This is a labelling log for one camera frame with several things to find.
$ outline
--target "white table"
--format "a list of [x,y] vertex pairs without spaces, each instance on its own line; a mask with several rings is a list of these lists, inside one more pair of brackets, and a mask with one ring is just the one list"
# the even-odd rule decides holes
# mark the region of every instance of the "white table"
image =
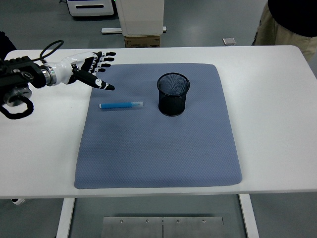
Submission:
[[[90,50],[58,50],[47,60]],[[243,179],[232,186],[76,189],[74,177],[91,88],[34,89],[34,112],[0,115],[0,198],[317,191],[317,80],[293,46],[108,49],[113,64],[214,64],[222,82]],[[40,50],[14,51],[7,59]]]

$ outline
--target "khaki pants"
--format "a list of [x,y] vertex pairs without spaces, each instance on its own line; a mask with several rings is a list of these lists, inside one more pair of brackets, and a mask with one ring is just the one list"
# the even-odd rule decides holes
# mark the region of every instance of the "khaki pants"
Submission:
[[258,31],[252,43],[254,46],[292,45],[298,47],[309,61],[316,52],[317,37],[295,34],[279,25],[272,17],[267,3],[263,9]]

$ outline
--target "metal plate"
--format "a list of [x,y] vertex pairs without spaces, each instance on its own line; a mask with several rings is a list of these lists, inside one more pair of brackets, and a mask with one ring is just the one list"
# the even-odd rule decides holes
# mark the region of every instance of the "metal plate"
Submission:
[[104,217],[102,238],[223,238],[222,217]]
[[164,238],[223,238],[222,217],[164,217]]
[[162,238],[162,217],[104,217],[102,238]]

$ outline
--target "table leg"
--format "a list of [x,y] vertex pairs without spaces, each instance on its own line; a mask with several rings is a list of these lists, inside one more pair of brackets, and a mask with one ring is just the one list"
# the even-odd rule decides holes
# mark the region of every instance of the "table leg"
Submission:
[[64,198],[56,238],[68,238],[75,198]]
[[254,217],[252,203],[249,194],[239,194],[244,225],[248,238],[259,238],[258,227]]

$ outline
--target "blue marker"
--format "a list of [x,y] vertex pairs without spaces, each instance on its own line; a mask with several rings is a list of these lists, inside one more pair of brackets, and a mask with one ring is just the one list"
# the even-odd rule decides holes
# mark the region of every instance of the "blue marker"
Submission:
[[143,102],[100,103],[100,104],[99,104],[99,107],[100,107],[101,109],[143,107]]

